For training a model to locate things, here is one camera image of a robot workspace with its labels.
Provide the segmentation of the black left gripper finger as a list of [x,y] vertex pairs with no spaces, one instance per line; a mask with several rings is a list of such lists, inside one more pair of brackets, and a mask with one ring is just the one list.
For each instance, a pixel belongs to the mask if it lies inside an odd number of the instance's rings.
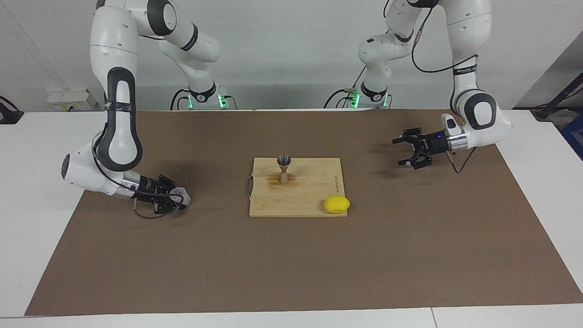
[[399,166],[408,166],[413,169],[421,169],[432,165],[432,158],[421,152],[415,153],[411,158],[399,161]]
[[410,143],[414,147],[422,147],[424,145],[423,137],[424,136],[421,134],[421,128],[404,129],[399,137],[392,139],[392,143]]

